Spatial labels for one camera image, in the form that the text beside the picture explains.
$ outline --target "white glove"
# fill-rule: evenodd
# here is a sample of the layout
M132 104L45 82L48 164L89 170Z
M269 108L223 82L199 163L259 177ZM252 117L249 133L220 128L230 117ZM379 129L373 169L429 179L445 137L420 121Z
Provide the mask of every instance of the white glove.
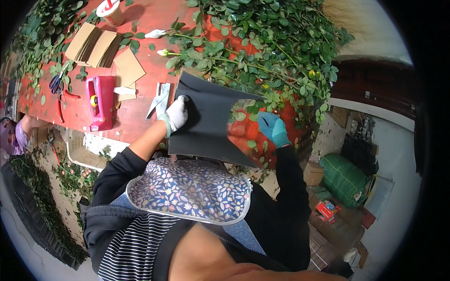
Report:
M167 125L167 137L171 133L177 131L181 128L188 119L188 110L185 108L185 98L186 96L179 96L176 101L169 106L165 114L158 116L158 119L163 119Z

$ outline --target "wooden table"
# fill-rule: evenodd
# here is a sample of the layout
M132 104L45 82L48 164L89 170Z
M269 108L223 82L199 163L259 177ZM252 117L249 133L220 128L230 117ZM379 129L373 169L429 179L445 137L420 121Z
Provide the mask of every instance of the wooden table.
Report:
M102 0L91 0L88 5L84 7L82 11L86 11L87 15L95 9ZM115 31L117 33L125 33L131 31L131 23L135 20L139 21L139 26L137 27L137 32L148 33L154 29L169 29L170 25L179 17L179 22L185 22L185 28L195 27L195 22L191 18L191 15L197 8L188 8L184 0L165 0L165 1L152 1L152 0L140 0L136 1L134 4L125 7L125 2L119 4L123 17L125 19L124 23L119 27L111 27L106 22L100 22L97 26L101 30ZM217 30L209 21L209 17L205 15L203 27L206 30L205 36L210 40L223 39L221 32ZM234 37L231 32L227 36L231 46L234 50L245 49L247 53L255 53L256 49L248 44L247 47L241 46L241 39ZM170 44L166 38L162 37L160 39L145 38L139 40L140 48L139 52L135 55L146 74L136 81L137 98L122 101L120 109L114 111L114 121L113 128L109 131L103 131L102 135L106 138L111 138L119 140L126 143L132 143L135 141L155 120L154 114L150 120L146 120L145 117L150 108L153 98L156 93L156 85L158 82L162 83L172 83L176 84L178 81L177 77L168 75L170 70L166 69L167 57L160 57L157 55L156 51L168 48L169 50L178 51L176 45ZM155 44L155 51L151 51L148 48L150 43ZM121 54L123 50L117 52L116 56ZM54 62L49 62L42 66L44 70L44 75L40 78L40 93L34 97L33 88L28 88L27 85L29 80L25 77L22 80L22 88L20 90L20 96L18 101L18 110L20 112L26 113L26 106L28 105L28 114L39 119L54 122L55 124L62 125L71 129L78 131L86 131L84 128L92 123L90 116L88 101L85 94L85 83L80 80L75 80L76 74L80 73L80 66L77 66L71 71L68 76L71 78L72 94L77 94L81 96L81 99L71 99L63 97L63 100L67 102L66 108L62 109L64 123L62 124L59 120L58 110L57 110L57 96L52 95L49 89L49 83L52 76L49 72L49 67L54 65ZM86 72L88 77L91 76L115 76L116 66L113 63L111 68L93 68L87 67ZM173 99L173 91L175 87L172 87L169 100ZM45 95L45 103L41 105L41 97ZM302 130L295 130L295 124L292 117L295 116L295 111L290 107L289 102L286 102L286 107L284 110L280 111L282 119L286 123L286 127L289 132L289 138L292 142L296 137L300 138L303 135ZM262 141L266 138L257 131L256 122L250 121L248 118L242 122L231 127L229 131L229 139L237 145L244 153L248 154L251 158L259 163L259 157L262 155L267 155L267 157L273 158L273 150L275 146L269 142L269 149L266 153L263 153ZM247 146L247 140L254 139L258 143L258 153L249 152Z

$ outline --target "blue glove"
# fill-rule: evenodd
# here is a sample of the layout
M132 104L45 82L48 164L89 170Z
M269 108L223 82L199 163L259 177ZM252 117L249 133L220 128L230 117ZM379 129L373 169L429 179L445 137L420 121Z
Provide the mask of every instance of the blue glove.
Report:
M292 144L288 139L286 125L275 114L261 111L258 113L257 121L261 132L275 144L276 148Z

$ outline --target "hand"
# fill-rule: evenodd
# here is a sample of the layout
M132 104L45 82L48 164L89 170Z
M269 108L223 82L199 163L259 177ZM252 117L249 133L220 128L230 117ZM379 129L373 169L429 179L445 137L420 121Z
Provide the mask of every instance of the hand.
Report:
M188 111L185 108L186 96L179 96L176 101L169 106L165 114L158 116L158 120L164 120L167 125L167 137L181 128L188 119Z
M276 148L292 144L288 139L286 125L273 113L261 111L258 113L258 125L261 132L275 144Z

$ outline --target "striped shirt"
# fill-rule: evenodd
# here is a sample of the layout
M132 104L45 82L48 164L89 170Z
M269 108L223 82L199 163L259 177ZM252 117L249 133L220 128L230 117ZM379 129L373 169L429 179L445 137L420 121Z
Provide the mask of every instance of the striped shirt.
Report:
M137 217L127 229L118 231L100 263L99 280L151 280L159 246L179 220L149 213Z

